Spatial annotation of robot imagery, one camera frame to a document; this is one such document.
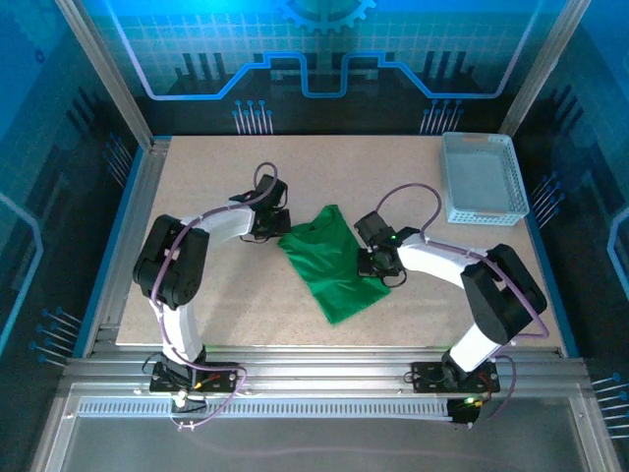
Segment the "green t-shirt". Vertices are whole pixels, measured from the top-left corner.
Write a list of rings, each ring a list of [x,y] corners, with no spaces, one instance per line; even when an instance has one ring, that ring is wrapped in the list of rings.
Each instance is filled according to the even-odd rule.
[[[324,206],[314,220],[293,226],[278,246],[332,325],[391,293],[379,279],[359,276],[360,246],[337,205]]]

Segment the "pale blue plastic basket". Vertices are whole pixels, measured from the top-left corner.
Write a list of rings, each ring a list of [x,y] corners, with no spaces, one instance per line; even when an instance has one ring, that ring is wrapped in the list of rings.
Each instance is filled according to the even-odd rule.
[[[448,222],[514,226],[529,214],[521,169],[509,136],[446,132],[440,159]]]

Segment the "black controller box with lights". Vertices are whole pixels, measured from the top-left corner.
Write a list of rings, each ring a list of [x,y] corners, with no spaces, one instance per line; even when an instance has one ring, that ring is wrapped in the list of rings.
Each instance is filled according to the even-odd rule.
[[[475,397],[448,399],[447,415],[453,424],[471,427],[479,419],[483,405],[484,402]]]

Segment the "aluminium table edge rail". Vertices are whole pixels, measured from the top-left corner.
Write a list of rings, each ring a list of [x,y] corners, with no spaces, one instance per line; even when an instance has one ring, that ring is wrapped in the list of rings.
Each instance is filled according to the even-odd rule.
[[[62,383],[102,394],[148,393],[148,368],[155,346],[112,346],[87,358],[71,359]],[[244,397],[409,397],[402,379],[414,362],[437,362],[435,349],[412,347],[246,346],[209,350],[211,362],[236,362],[248,376]],[[592,390],[583,360],[564,358],[554,348],[515,348],[496,362],[503,388],[516,398],[561,398]]]

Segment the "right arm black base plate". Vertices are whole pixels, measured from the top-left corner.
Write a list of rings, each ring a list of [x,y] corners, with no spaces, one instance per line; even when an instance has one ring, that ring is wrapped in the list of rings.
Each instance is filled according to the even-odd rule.
[[[489,393],[500,392],[495,365],[485,362],[471,373],[459,371],[451,364],[414,362],[405,374],[414,393]]]

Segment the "aluminium side rail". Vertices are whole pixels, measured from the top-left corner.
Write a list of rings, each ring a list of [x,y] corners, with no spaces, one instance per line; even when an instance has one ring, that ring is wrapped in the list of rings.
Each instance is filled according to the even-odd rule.
[[[151,150],[141,149],[135,157],[87,304],[73,352],[75,358],[93,352],[102,328],[120,326],[132,285],[135,257],[143,243],[170,144],[169,137],[159,137]]]

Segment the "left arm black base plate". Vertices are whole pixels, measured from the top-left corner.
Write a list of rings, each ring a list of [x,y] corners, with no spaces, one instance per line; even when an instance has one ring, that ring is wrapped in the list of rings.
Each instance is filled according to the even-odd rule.
[[[149,391],[175,393],[180,390],[198,393],[231,393],[236,388],[235,370],[209,372],[188,366],[157,362],[152,368]]]

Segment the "grey lower frame panel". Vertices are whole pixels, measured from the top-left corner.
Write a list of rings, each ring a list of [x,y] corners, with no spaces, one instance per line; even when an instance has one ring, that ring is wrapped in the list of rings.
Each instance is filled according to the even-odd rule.
[[[25,472],[629,472],[599,413],[577,398],[510,400],[472,426],[414,418],[160,417],[73,404]]]

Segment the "aluminium frame post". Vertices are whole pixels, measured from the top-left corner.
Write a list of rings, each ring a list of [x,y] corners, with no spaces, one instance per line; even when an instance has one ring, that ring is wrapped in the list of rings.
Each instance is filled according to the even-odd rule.
[[[499,134],[513,137],[517,133],[591,2],[592,0],[566,0],[532,68],[507,111],[498,130]]]
[[[154,136],[86,8],[80,0],[54,2],[139,146],[152,151]]]

